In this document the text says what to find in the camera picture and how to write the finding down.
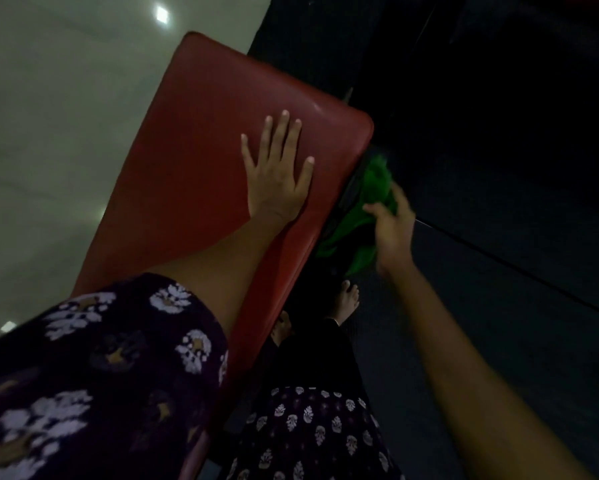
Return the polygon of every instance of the red leather seat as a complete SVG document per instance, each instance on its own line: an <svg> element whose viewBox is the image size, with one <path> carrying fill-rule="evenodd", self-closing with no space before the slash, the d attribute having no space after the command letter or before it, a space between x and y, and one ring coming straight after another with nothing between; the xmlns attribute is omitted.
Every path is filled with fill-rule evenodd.
<svg viewBox="0 0 599 480"><path fill-rule="evenodd" d="M303 121L295 174L314 155L306 206L266 254L229 339L225 419L373 132L366 113L207 37L177 48L119 174L73 295L204 249L245 223L240 134L256 154L263 120L287 109Z"/></svg>

